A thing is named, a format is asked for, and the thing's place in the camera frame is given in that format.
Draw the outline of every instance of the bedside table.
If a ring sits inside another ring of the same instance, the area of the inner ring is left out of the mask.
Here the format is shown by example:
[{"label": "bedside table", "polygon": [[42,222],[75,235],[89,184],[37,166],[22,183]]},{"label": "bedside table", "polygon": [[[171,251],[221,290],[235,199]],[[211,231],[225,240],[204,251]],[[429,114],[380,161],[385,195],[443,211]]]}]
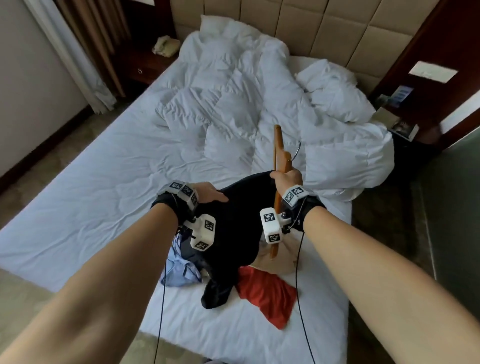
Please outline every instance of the bedside table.
[{"label": "bedside table", "polygon": [[170,58],[157,56],[152,53],[152,47],[131,43],[122,46],[113,56],[119,76],[150,85],[178,57],[178,53]]}]

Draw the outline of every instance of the red cloth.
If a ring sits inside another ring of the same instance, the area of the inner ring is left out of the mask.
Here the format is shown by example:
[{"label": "red cloth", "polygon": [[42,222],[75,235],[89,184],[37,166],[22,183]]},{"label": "red cloth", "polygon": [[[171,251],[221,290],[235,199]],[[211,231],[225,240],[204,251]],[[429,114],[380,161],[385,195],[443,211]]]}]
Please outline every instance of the red cloth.
[{"label": "red cloth", "polygon": [[268,321],[279,330],[290,318],[297,299],[297,290],[275,274],[253,267],[239,268],[239,282],[235,286],[240,298],[254,304]]}]

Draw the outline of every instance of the pile of clothes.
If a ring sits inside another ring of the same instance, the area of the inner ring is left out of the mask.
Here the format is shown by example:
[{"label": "pile of clothes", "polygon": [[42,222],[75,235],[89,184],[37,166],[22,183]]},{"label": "pile of clothes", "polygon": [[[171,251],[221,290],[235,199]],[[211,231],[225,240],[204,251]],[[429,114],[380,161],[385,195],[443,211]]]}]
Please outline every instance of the pile of clothes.
[{"label": "pile of clothes", "polygon": [[201,299],[204,308],[225,304],[235,286],[240,298],[259,307],[268,321],[283,329],[297,293],[275,273],[295,268],[298,242],[287,238],[273,261],[268,256],[269,246],[260,245],[263,227],[259,212],[273,206],[275,181],[270,172],[258,173],[221,192],[228,202],[201,204],[195,212],[196,216],[208,214],[216,219],[214,244],[203,252],[195,250],[190,246],[191,231],[182,228],[174,238],[160,281],[167,287],[201,283],[201,271],[205,270],[210,280]]}]

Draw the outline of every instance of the upholstered headboard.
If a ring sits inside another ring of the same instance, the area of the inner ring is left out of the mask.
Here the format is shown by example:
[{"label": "upholstered headboard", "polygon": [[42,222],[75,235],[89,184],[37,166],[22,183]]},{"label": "upholstered headboard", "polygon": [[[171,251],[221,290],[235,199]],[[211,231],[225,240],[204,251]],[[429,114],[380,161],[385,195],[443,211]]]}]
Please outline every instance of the upholstered headboard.
[{"label": "upholstered headboard", "polygon": [[292,55],[327,58],[355,72],[370,93],[438,0],[170,0],[180,39],[200,14],[250,24],[286,43]]}]

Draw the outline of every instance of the wooden hanger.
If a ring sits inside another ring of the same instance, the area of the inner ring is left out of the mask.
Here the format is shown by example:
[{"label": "wooden hanger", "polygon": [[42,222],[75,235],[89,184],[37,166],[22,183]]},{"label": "wooden hanger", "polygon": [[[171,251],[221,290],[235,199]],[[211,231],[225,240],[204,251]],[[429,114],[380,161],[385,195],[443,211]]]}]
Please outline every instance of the wooden hanger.
[{"label": "wooden hanger", "polygon": [[[273,169],[282,173],[292,170],[292,155],[283,149],[283,135],[280,125],[274,126],[274,149],[273,149]],[[275,193],[275,212],[282,212],[282,196]],[[275,259],[278,254],[278,243],[270,246],[270,259]]]}]

